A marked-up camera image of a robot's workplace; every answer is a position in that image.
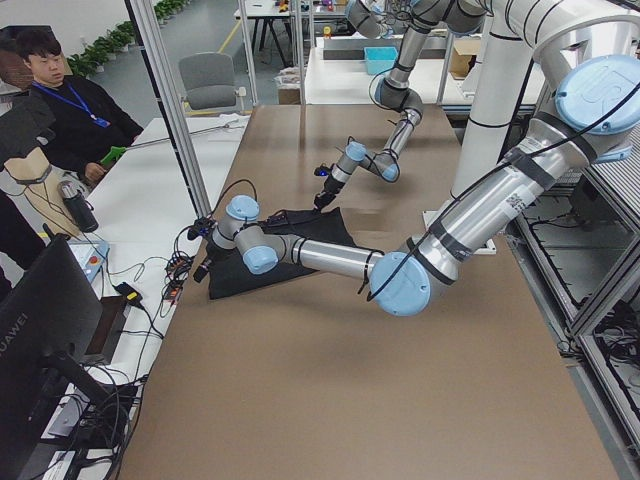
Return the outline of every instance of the white desk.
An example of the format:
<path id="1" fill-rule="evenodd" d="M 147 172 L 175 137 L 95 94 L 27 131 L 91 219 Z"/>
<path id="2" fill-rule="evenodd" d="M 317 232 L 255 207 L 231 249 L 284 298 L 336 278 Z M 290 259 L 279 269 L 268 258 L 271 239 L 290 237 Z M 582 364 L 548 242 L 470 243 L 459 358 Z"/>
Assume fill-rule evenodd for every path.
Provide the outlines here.
<path id="1" fill-rule="evenodd" d="M 249 117 L 235 114 L 187 119 L 190 132 L 235 120 L 231 124 L 236 127 L 233 130 L 192 134 L 211 205 L 218 199 L 248 119 Z M 136 145 L 162 138 L 167 138 L 167 131 L 164 121 L 157 118 L 145 128 Z M 108 255 L 111 272 L 119 272 L 151 256 L 169 258 L 178 232 L 195 220 L 187 188 L 168 140 L 127 151 L 89 195 L 88 200 L 94 206 L 94 215 L 100 224 L 95 233 L 111 246 Z M 190 255 L 197 252 L 199 245 L 199 240 L 190 242 L 186 235 L 181 237 L 180 248 Z M 143 296 L 143 305 L 153 317 L 161 301 L 165 265 L 166 261 L 152 259 L 147 262 L 145 272 L 139 280 L 134 282 L 137 269 L 133 269 L 122 275 L 113 275 L 112 282 L 117 284 L 126 281 L 139 290 Z M 115 294 L 109 283 L 106 283 L 105 295 Z M 94 288 L 98 291 L 102 289 L 100 280 L 94 281 Z M 167 330 L 172 315 L 173 309 L 165 318 L 157 318 L 158 330 Z M 148 328 L 149 319 L 144 312 L 132 309 L 125 330 L 147 331 Z M 121 336 L 111 367 L 123 371 L 126 377 L 116 375 L 117 381 L 124 383 L 133 380 L 144 340 L 143 336 Z M 160 344 L 160 340 L 155 338 L 147 340 L 138 376 L 148 373 Z M 110 381 L 97 370 L 93 370 L 92 374 L 101 381 Z"/>
<path id="2" fill-rule="evenodd" d="M 373 76 L 367 74 L 364 60 L 324 60 L 324 39 L 317 39 L 317 47 L 309 53 L 305 75 L 305 99 L 307 104 L 343 105 L 370 104 L 369 87 Z M 418 60 L 411 73 L 411 88 L 422 98 L 423 103 L 435 103 L 442 74 L 442 59 Z M 443 105 L 471 105 L 473 96 L 466 97 L 460 89 L 461 81 L 447 74 Z M 544 75 L 536 64 L 525 95 L 524 105 L 535 104 L 544 84 Z"/>

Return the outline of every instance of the office chair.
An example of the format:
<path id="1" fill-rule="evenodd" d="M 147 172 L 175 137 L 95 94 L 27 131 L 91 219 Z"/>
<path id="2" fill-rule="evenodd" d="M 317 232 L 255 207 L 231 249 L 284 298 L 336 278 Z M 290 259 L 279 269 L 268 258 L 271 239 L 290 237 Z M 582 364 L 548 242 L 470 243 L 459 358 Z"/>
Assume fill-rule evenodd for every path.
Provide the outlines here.
<path id="1" fill-rule="evenodd" d="M 236 89 L 233 60 L 224 53 L 203 52 L 178 62 L 182 82 L 187 91 L 185 100 L 193 110 L 233 107 L 236 97 L 244 110 L 244 87 Z"/>

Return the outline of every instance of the brown table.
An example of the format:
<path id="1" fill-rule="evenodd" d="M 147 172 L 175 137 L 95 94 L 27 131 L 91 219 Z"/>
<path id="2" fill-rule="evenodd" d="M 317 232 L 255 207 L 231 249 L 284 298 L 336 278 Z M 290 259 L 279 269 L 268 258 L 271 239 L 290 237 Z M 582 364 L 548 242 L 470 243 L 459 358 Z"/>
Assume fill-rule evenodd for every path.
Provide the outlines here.
<path id="1" fill-rule="evenodd" d="M 353 135 L 380 149 L 396 119 L 373 106 L 254 111 L 228 183 L 263 213 L 312 204 Z M 459 147 L 428 107 L 387 185 L 358 172 L 340 195 L 356 242 L 422 233 Z M 616 478 L 505 243 L 410 318 L 322 273 L 218 301 L 190 283 L 147 386 L 123 479 L 611 480 Z"/>

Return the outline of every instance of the aluminum pole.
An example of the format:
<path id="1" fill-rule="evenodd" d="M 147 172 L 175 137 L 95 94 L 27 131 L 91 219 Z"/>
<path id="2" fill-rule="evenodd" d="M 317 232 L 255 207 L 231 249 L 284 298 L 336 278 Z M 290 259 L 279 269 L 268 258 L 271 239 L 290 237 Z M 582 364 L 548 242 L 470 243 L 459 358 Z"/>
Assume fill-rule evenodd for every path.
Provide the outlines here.
<path id="1" fill-rule="evenodd" d="M 444 63 L 442 64 L 442 72 L 440 73 L 440 85 L 438 85 L 438 97 L 436 98 L 437 105 L 442 105 L 442 99 L 444 98 L 444 88 L 447 85 L 451 52 L 453 51 L 453 38 L 453 34 L 447 30 L 447 49 L 444 52 Z"/>
<path id="2" fill-rule="evenodd" d="M 242 40 L 244 42 L 244 53 L 247 56 L 247 68 L 249 70 L 249 86 L 251 87 L 251 98 L 253 106 L 258 104 L 258 89 L 256 88 L 256 67 L 253 63 L 253 45 L 251 44 L 251 34 L 249 33 L 249 20 L 247 19 L 247 6 L 245 0 L 238 0 L 240 10 L 240 21 L 242 22 Z"/>
<path id="3" fill-rule="evenodd" d="M 167 52 L 160 35 L 160 26 L 150 0 L 125 0 L 127 11 L 142 47 L 142 58 L 147 67 L 160 112 L 164 118 L 173 151 L 187 186 L 191 203 L 198 217 L 211 212 L 211 204 L 196 152 L 189 136 L 187 122 L 182 113 L 180 96 L 176 89 Z"/>
<path id="4" fill-rule="evenodd" d="M 313 1 L 309 1 L 309 48 L 315 48 L 316 46 L 316 29 L 314 25 L 315 20 L 313 18 L 315 15 L 314 8 Z"/>
<path id="5" fill-rule="evenodd" d="M 293 0 L 294 5 L 294 20 L 296 26 L 296 54 L 298 57 L 298 69 L 300 70 L 300 105 L 305 105 L 305 93 L 304 93 L 304 38 L 302 35 L 302 9 L 300 8 L 300 0 Z"/>

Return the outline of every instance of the man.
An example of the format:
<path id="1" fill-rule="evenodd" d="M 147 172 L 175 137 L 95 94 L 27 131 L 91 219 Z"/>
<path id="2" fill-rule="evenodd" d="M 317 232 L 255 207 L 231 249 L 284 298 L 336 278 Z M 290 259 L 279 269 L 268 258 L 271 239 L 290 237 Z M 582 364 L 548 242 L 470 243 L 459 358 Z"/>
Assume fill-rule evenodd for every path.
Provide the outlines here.
<path id="1" fill-rule="evenodd" d="M 33 74 L 31 95 L 41 97 L 56 121 L 56 134 L 43 147 L 49 161 L 77 172 L 90 184 L 107 173 L 100 160 L 112 146 L 128 147 L 142 132 L 99 85 L 82 77 L 65 77 L 60 43 L 44 30 L 25 30 L 16 38 L 18 54 Z"/>
<path id="2" fill-rule="evenodd" d="M 27 270 L 44 250 L 44 242 L 18 211 L 6 193 L 0 190 L 0 251 Z M 11 282 L 0 267 L 0 301 L 11 291 Z"/>

